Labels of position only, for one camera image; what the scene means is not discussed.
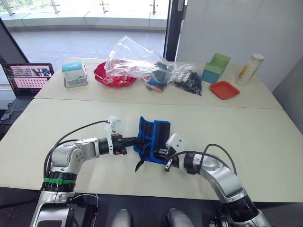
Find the tissue box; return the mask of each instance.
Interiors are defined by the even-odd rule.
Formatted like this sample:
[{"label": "tissue box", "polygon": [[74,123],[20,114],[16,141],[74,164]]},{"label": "tissue box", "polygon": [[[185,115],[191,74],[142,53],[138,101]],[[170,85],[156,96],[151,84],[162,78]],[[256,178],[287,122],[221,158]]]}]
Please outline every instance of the tissue box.
[{"label": "tissue box", "polygon": [[82,61],[63,64],[62,73],[65,86],[68,88],[88,84],[85,66]]}]

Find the clear plastic bag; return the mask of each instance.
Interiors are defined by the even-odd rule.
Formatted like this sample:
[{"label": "clear plastic bag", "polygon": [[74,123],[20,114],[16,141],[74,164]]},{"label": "clear plastic bag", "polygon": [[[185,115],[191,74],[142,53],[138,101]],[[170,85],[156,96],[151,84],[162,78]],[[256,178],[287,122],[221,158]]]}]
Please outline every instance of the clear plastic bag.
[{"label": "clear plastic bag", "polygon": [[110,76],[143,78],[149,89],[162,92],[175,64],[124,36],[110,52],[104,69]]},{"label": "clear plastic bag", "polygon": [[190,64],[182,65],[175,69],[170,77],[170,81],[187,92],[202,95],[202,80],[200,70]]}]

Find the white wall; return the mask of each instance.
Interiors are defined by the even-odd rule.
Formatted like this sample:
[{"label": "white wall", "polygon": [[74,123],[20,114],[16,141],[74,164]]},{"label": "white wall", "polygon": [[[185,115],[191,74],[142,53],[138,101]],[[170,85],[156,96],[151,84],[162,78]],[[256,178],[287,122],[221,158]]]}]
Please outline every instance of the white wall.
[{"label": "white wall", "polygon": [[258,74],[272,91],[302,57],[302,0],[188,0],[177,61],[214,53],[246,63],[265,56]]}]

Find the shoe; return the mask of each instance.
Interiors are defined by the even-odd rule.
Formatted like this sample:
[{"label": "shoe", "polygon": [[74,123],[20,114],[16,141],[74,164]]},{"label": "shoe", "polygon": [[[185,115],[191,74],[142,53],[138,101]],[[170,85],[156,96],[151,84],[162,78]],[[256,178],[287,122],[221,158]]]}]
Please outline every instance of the shoe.
[{"label": "shoe", "polygon": [[175,208],[169,210],[167,218],[171,227],[195,227],[185,213]]},{"label": "shoe", "polygon": [[126,209],[120,210],[116,214],[111,227],[132,227],[130,212]]}]

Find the green container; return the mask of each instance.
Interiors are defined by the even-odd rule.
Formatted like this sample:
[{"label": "green container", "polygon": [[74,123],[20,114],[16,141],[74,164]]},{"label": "green container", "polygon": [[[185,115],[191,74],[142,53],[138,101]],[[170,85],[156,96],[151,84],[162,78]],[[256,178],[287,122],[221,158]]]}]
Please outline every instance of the green container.
[{"label": "green container", "polygon": [[231,57],[215,53],[210,63],[205,65],[205,69],[216,74],[221,74],[231,59]]}]

